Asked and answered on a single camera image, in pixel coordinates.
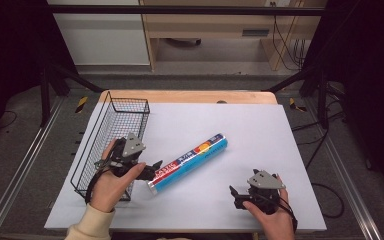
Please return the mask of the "blue and red wrap roll box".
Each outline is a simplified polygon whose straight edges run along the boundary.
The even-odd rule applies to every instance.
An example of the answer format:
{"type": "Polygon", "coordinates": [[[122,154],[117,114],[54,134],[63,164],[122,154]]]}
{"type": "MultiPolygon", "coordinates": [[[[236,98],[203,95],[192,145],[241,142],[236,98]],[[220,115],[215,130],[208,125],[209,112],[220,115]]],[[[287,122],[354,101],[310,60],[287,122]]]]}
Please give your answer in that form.
{"type": "Polygon", "coordinates": [[[148,187],[153,194],[165,190],[187,174],[202,166],[224,151],[228,146],[226,137],[219,133],[159,169],[148,187]]]}

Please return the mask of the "person's right hand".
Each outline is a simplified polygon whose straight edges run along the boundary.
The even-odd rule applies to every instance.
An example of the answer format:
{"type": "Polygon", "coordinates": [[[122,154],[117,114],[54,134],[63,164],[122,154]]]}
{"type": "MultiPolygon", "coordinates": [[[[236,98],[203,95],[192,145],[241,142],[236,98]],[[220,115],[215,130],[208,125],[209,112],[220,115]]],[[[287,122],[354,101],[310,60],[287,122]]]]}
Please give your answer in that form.
{"type": "Polygon", "coordinates": [[[267,215],[249,201],[244,201],[243,206],[259,222],[267,240],[295,240],[292,217],[284,209],[267,215]]]}

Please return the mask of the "person's left hand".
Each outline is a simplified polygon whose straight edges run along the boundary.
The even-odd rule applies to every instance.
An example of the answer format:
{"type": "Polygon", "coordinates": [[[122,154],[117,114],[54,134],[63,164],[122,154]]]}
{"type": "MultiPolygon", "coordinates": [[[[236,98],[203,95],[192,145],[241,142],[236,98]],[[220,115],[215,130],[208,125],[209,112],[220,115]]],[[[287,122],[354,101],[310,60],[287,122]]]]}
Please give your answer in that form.
{"type": "Polygon", "coordinates": [[[140,162],[122,177],[115,176],[111,171],[104,172],[93,187],[89,205],[101,212],[112,212],[127,187],[141,174],[145,166],[144,162],[140,162]]]}

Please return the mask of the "aluminium floor rail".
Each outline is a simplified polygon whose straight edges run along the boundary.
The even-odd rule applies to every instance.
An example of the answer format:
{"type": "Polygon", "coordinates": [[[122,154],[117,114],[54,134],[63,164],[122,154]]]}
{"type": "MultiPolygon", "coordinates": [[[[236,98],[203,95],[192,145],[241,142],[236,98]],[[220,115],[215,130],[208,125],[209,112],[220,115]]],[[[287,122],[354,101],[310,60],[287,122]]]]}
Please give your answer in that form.
{"type": "Polygon", "coordinates": [[[342,158],[329,136],[329,128],[317,127],[322,140],[319,143],[323,156],[329,164],[331,179],[324,177],[321,185],[324,190],[334,195],[341,211],[334,216],[327,216],[325,209],[322,215],[327,221],[328,232],[343,239],[383,240],[381,233],[372,218],[363,198],[346,169],[342,158]]]}
{"type": "Polygon", "coordinates": [[[64,103],[63,97],[56,97],[51,108],[50,117],[43,127],[40,127],[34,140],[30,144],[28,151],[24,155],[21,163],[19,164],[16,172],[14,173],[10,183],[8,184],[5,192],[0,198],[0,227],[4,222],[9,210],[11,209],[27,175],[30,172],[53,124],[58,117],[61,107],[64,103]]]}

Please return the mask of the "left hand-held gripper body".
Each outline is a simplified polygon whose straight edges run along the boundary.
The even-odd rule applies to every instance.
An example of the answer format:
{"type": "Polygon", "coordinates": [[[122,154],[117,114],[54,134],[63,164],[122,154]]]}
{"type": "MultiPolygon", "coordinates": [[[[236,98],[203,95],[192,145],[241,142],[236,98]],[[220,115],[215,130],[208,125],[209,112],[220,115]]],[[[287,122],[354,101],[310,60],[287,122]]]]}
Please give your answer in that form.
{"type": "Polygon", "coordinates": [[[138,158],[145,145],[133,133],[117,139],[110,151],[110,167],[117,177],[125,175],[138,163],[138,158]]]}

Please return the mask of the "black horizontal frame bar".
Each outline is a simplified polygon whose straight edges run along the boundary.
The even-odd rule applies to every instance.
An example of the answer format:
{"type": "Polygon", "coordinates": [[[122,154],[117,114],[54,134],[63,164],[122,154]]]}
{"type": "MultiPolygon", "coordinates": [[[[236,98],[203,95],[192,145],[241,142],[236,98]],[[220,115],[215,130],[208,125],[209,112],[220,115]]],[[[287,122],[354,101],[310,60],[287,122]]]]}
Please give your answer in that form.
{"type": "Polygon", "coordinates": [[[323,16],[324,8],[228,7],[228,6],[134,6],[49,5],[52,13],[67,14],[185,14],[185,15],[275,15],[323,16]]]}

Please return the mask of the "white cabinet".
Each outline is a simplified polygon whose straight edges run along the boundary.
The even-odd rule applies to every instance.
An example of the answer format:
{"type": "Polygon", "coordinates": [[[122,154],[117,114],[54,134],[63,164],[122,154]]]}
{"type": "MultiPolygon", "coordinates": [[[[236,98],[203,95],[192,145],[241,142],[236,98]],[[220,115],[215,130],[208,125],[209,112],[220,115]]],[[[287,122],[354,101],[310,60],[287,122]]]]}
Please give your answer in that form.
{"type": "Polygon", "coordinates": [[[55,14],[71,57],[83,65],[148,65],[140,14],[55,14]]]}

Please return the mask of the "black curtain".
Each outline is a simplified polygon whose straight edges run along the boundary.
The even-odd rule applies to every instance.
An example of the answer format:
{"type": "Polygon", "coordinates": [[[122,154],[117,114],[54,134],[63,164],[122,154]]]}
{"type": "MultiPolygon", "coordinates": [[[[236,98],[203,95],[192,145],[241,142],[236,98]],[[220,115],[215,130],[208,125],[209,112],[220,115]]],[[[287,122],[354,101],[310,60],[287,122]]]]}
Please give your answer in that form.
{"type": "Polygon", "coordinates": [[[0,118],[8,100],[40,84],[43,68],[30,36],[40,40],[49,60],[76,71],[47,0],[0,0],[0,118]]]}
{"type": "Polygon", "coordinates": [[[384,175],[384,0],[327,0],[305,64],[316,61],[336,29],[325,74],[345,87],[351,121],[370,160],[384,175]]]}

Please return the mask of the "light wooden desk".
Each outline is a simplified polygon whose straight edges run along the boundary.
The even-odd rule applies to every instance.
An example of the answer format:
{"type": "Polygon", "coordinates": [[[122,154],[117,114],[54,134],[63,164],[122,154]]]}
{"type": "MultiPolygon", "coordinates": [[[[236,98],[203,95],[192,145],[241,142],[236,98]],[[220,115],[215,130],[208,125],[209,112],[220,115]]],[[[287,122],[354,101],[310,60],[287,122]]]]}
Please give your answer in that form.
{"type": "MultiPolygon", "coordinates": [[[[323,8],[327,0],[139,0],[142,6],[229,6],[323,8]]],[[[318,16],[258,15],[185,15],[145,14],[148,38],[207,39],[254,38],[263,46],[272,70],[286,59],[286,46],[292,39],[310,40],[320,18],[318,16]]]]}

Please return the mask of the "black metal stand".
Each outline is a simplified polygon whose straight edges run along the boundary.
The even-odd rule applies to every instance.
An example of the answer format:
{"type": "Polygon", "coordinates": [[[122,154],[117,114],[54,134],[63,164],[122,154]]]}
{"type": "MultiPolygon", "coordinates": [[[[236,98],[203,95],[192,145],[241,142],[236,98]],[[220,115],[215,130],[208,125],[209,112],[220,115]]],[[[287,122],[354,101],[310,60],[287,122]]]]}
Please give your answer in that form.
{"type": "Polygon", "coordinates": [[[52,87],[58,96],[67,96],[70,92],[66,79],[74,80],[76,83],[86,87],[87,89],[101,93],[103,88],[82,78],[78,73],[69,71],[62,66],[56,64],[48,64],[40,72],[40,92],[42,120],[41,127],[44,127],[51,118],[49,87],[52,87]]]}
{"type": "Polygon", "coordinates": [[[302,97],[309,97],[311,94],[314,93],[315,90],[318,90],[317,120],[321,124],[323,129],[328,129],[329,123],[326,110],[328,80],[327,75],[325,74],[325,71],[322,67],[307,67],[299,71],[298,73],[288,77],[286,80],[268,88],[267,92],[276,93],[299,80],[304,81],[301,88],[299,89],[299,94],[302,97]]]}

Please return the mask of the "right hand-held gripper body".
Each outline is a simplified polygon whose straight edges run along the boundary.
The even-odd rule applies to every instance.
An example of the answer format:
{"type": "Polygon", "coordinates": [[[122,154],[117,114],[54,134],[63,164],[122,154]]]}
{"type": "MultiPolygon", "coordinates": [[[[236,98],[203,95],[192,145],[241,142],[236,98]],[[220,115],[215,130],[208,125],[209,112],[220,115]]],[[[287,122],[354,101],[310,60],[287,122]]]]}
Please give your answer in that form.
{"type": "Polygon", "coordinates": [[[254,170],[254,175],[247,180],[250,185],[246,201],[253,203],[263,213],[274,214],[280,206],[281,189],[285,189],[285,185],[281,183],[275,175],[265,170],[254,170]]]}

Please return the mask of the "yellow and black tape piece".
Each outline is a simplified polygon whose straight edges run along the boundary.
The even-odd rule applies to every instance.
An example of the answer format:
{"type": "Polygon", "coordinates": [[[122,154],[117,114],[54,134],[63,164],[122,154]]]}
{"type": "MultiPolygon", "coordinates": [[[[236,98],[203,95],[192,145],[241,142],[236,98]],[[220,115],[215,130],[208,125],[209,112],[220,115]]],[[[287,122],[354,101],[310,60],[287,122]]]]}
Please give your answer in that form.
{"type": "Polygon", "coordinates": [[[307,108],[306,107],[302,107],[302,106],[297,106],[296,102],[295,102],[295,100],[293,98],[289,99],[289,106],[290,106],[290,109],[292,109],[292,110],[297,110],[297,111],[300,111],[300,112],[307,112],[307,108]]]}
{"type": "Polygon", "coordinates": [[[87,102],[87,99],[88,97],[87,96],[83,96],[80,98],[79,102],[78,102],[78,105],[76,107],[76,110],[75,110],[75,113],[80,113],[82,112],[86,102],[87,102]]]}

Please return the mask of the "white table mat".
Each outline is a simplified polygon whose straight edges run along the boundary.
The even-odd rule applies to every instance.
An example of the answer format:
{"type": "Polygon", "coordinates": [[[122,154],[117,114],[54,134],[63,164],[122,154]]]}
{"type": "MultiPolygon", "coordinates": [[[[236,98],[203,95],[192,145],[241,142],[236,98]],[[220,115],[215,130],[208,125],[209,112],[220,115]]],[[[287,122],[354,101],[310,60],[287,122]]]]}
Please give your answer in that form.
{"type": "Polygon", "coordinates": [[[141,158],[169,163],[221,133],[227,148],[167,189],[153,194],[133,185],[111,224],[120,232],[257,232],[257,221],[237,209],[232,188],[245,192],[254,170],[279,174],[301,233],[326,228],[282,106],[277,104],[153,103],[141,158]]]}

